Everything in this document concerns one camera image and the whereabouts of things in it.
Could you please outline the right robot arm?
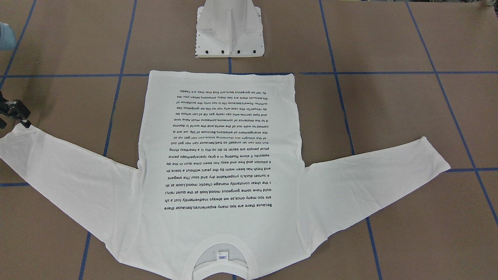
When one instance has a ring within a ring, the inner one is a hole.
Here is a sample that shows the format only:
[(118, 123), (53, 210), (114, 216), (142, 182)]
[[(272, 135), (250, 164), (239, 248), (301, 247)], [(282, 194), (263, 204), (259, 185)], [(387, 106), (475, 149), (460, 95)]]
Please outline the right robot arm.
[[(0, 23), (0, 49), (11, 50), (16, 46), (14, 30), (7, 23)], [(8, 101), (0, 94), (0, 114), (16, 119), (27, 129), (31, 126), (28, 120), (30, 110), (20, 100)]]

